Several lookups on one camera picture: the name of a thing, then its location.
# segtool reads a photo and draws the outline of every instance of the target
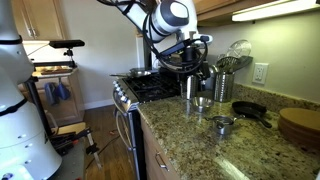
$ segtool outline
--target metal bowl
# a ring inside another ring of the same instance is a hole
[[[192,106],[197,112],[205,112],[213,105],[213,100],[205,97],[192,98]]]

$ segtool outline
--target robot camera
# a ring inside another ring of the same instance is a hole
[[[55,49],[58,48],[68,48],[84,46],[84,42],[81,40],[65,40],[65,41],[50,41],[49,45]]]

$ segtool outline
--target stainless steel stove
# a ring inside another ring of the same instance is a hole
[[[138,78],[122,78],[113,82],[117,129],[128,149],[129,163],[136,179],[146,179],[143,132],[137,105],[180,95],[173,78],[158,73]]]

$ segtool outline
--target wooden floor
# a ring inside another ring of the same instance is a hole
[[[113,117],[114,106],[90,109],[85,112],[84,121],[87,127],[93,130],[92,137],[101,150],[108,142],[119,136],[116,130],[115,118]],[[128,161],[128,154],[121,138],[112,141],[99,155],[103,164],[101,170],[96,162],[86,170],[86,180],[133,180],[134,172]],[[85,158],[85,167],[93,159],[92,155]]]

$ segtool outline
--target wall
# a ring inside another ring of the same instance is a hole
[[[235,82],[320,103],[320,11],[198,28],[213,36],[207,60],[214,64],[237,40],[252,44],[253,63],[236,72]],[[172,43],[166,39],[159,49]],[[252,83],[254,63],[269,63],[266,83]]]
[[[84,47],[73,48],[78,64],[79,81],[85,108],[112,104],[112,82],[109,74],[128,72],[143,65],[137,46],[134,25],[117,8],[95,0],[60,0],[69,39],[81,39]],[[32,45],[25,42],[27,53],[48,42]],[[35,61],[66,61],[66,49],[46,46],[30,55]]]

